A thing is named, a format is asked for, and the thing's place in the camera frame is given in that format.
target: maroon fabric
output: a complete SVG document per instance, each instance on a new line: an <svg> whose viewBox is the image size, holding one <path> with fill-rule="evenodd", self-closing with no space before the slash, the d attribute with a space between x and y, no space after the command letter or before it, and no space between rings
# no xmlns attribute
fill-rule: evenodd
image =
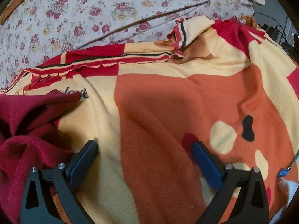
<svg viewBox="0 0 299 224"><path fill-rule="evenodd" d="M53 120L80 98L80 93L58 90L43 96L0 96L0 206L13 224L19 223L30 168L53 168L72 156Z"/></svg>

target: cream oval patch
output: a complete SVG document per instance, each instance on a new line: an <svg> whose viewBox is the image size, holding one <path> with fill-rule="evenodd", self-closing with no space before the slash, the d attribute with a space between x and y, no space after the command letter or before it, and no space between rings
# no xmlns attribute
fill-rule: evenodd
<svg viewBox="0 0 299 224"><path fill-rule="evenodd" d="M200 183L201 183L201 189L202 189L202 195L204 197L204 202L208 206L212 199L214 198L216 191L213 190L207 180L205 178L200 178Z"/></svg>
<svg viewBox="0 0 299 224"><path fill-rule="evenodd" d="M250 171L250 167L246 163L243 163L243 162L233 163L233 166L235 167L235 169ZM241 190L241 187L235 188L233 197L237 198L240 193L240 190Z"/></svg>
<svg viewBox="0 0 299 224"><path fill-rule="evenodd" d="M260 150L255 151L255 164L261 170L263 180L268 177L269 164Z"/></svg>
<svg viewBox="0 0 299 224"><path fill-rule="evenodd" d="M210 144L216 152L220 154L229 153L234 148L236 138L237 133L230 125L217 121L212 126Z"/></svg>

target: screw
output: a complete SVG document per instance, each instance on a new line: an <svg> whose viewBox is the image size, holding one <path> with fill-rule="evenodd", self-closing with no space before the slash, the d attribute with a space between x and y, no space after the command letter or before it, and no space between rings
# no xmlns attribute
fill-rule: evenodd
<svg viewBox="0 0 299 224"><path fill-rule="evenodd" d="M58 164L57 166L59 169L64 169L65 168L65 164L62 162L60 164Z"/></svg>
<svg viewBox="0 0 299 224"><path fill-rule="evenodd" d="M30 172L31 173L35 173L37 171L37 169L38 169L37 167L32 167L31 170L30 170Z"/></svg>
<svg viewBox="0 0 299 224"><path fill-rule="evenodd" d="M253 167L253 171L254 171L255 173L259 173L259 172L260 172L260 169L259 169L258 167Z"/></svg>
<svg viewBox="0 0 299 224"><path fill-rule="evenodd" d="M232 166L232 164L227 163L227 164L225 164L225 168L226 168L227 170L232 170L232 169L233 169L233 166Z"/></svg>

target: bed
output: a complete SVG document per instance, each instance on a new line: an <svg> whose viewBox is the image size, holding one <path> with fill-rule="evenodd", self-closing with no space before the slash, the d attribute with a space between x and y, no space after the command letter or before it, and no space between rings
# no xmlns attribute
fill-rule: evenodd
<svg viewBox="0 0 299 224"><path fill-rule="evenodd" d="M252 15L250 0L26 0L0 26L0 88L20 69L95 45L165 39L175 21Z"/></svg>

